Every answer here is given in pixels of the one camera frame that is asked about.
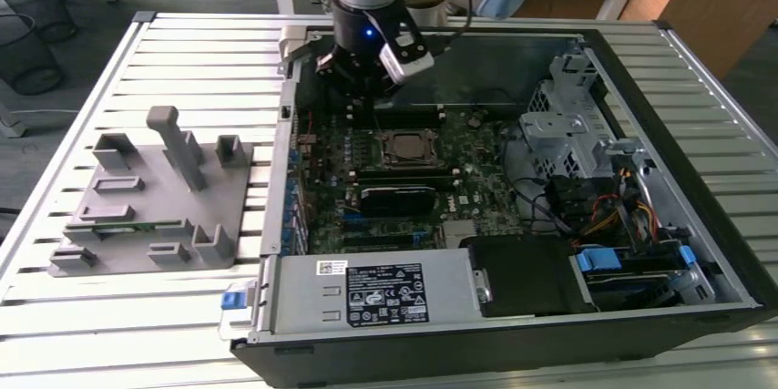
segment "aluminum extrusion table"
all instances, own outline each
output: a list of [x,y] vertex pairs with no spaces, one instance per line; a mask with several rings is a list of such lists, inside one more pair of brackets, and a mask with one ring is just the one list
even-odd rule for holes
[[[158,14],[132,23],[17,223],[0,246],[0,386],[262,388],[220,340],[220,294],[257,273],[281,77],[280,28],[320,16]],[[652,24],[516,20],[477,26],[595,27],[778,278],[778,151],[672,32]],[[145,110],[174,105],[200,142],[253,142],[238,263],[220,271],[52,278],[57,248],[104,132],[160,144]],[[623,112],[613,113],[627,134]],[[371,384],[369,387],[775,387],[776,321],[704,337],[655,358]]]

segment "wastebasket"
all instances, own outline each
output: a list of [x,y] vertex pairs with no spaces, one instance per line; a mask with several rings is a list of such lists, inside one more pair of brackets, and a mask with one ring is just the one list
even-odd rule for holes
[[0,15],[0,79],[20,95],[56,87],[64,73],[26,15]]
[[64,0],[5,0],[16,14],[33,18],[37,34],[46,43],[66,40],[76,27]]

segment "white label sticker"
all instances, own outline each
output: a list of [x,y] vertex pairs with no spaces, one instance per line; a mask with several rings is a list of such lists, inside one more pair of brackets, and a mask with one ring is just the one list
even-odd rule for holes
[[348,260],[316,261],[316,275],[345,275]]

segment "metal bracket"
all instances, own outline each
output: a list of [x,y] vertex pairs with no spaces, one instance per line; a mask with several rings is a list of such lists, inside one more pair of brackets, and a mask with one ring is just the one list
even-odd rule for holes
[[278,52],[278,72],[284,74],[289,71],[288,67],[294,59],[309,53],[309,47],[306,47],[306,26],[284,26],[280,29]]

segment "warning label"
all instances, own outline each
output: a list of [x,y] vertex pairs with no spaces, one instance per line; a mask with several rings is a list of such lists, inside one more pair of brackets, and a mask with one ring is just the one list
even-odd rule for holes
[[346,268],[345,288],[352,327],[429,321],[420,264]]

